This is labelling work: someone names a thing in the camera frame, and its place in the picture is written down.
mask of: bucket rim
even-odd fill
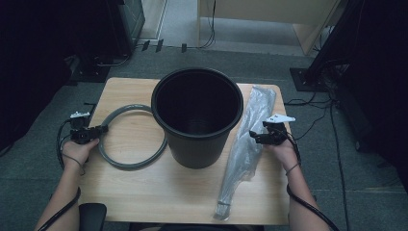
[[[217,131],[215,131],[213,133],[208,133],[208,134],[200,134],[200,135],[189,134],[189,133],[185,133],[185,132],[182,132],[182,131],[179,131],[177,129],[172,128],[167,123],[165,123],[162,120],[162,118],[159,116],[158,110],[157,110],[157,104],[156,104],[156,96],[157,96],[158,90],[161,88],[161,86],[165,82],[169,81],[169,79],[174,74],[180,74],[180,73],[189,72],[189,71],[192,71],[192,72],[203,71],[203,72],[208,72],[208,73],[215,74],[217,77],[224,80],[225,83],[230,85],[230,87],[233,89],[234,93],[238,96],[239,105],[238,105],[238,109],[237,109],[237,114],[235,115],[234,119],[232,119],[232,121],[229,124],[227,124],[226,126],[224,126],[222,129],[219,129],[219,130],[217,130]],[[151,109],[152,109],[153,117],[156,119],[156,121],[159,123],[159,125],[166,132],[169,132],[173,136],[182,137],[184,139],[191,139],[191,140],[207,140],[207,139],[214,139],[214,138],[220,137],[220,136],[222,136],[222,135],[224,135],[226,133],[229,133],[239,123],[239,121],[241,120],[241,117],[242,117],[242,112],[243,112],[243,97],[242,97],[242,92],[241,92],[240,88],[238,87],[238,85],[234,81],[232,81],[224,73],[222,73],[222,72],[220,72],[218,70],[212,69],[212,68],[208,68],[208,67],[185,67],[185,68],[176,69],[176,70],[168,73],[165,77],[163,77],[159,81],[159,83],[153,89],[153,93],[152,93],[152,97],[151,97]]]

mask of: person's right hand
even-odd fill
[[[298,162],[296,154],[293,149],[293,145],[290,141],[285,140],[280,145],[267,145],[264,144],[264,149],[270,150],[280,161],[284,170],[288,170],[295,166]]]

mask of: black bucket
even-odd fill
[[[242,93],[227,76],[208,68],[174,71],[153,90],[151,108],[174,159],[184,167],[215,163],[240,121]]]

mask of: hand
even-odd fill
[[[264,149],[272,151],[285,170],[297,164],[297,157],[293,145],[288,140],[285,140],[280,145],[264,144]]]
[[[64,144],[63,154],[77,160],[82,166],[87,160],[90,150],[93,149],[98,143],[99,139],[95,139],[86,144],[78,144],[74,141],[68,141]],[[79,167],[78,163],[66,158],[64,155],[63,160],[65,168]]]

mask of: gray cable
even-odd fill
[[[114,120],[115,117],[117,117],[118,115],[127,112],[127,111],[131,111],[131,110],[142,110],[142,111],[146,111],[149,113],[152,113],[152,110],[150,107],[142,105],[142,104],[132,104],[132,105],[127,105],[127,106],[123,106],[121,108],[118,108],[116,110],[114,110],[111,114],[109,114],[105,120],[102,122],[101,126],[108,126],[109,123],[111,123],[112,120]],[[163,139],[163,143],[162,145],[159,147],[159,150],[157,150],[157,152],[155,154],[153,154],[153,156],[151,156],[150,158],[148,158],[145,161],[139,162],[139,163],[135,163],[135,164],[123,164],[123,163],[119,163],[116,162],[114,160],[112,160],[109,155],[105,152],[105,147],[104,147],[104,142],[103,142],[103,136],[101,137],[100,141],[99,141],[99,152],[102,154],[103,158],[105,158],[105,160],[111,164],[114,167],[117,167],[119,169],[122,170],[138,170],[141,169],[143,167],[146,167],[150,164],[152,164],[154,161],[156,161],[156,159],[158,159],[163,151],[165,151],[165,148],[167,146],[167,139],[166,137]]]

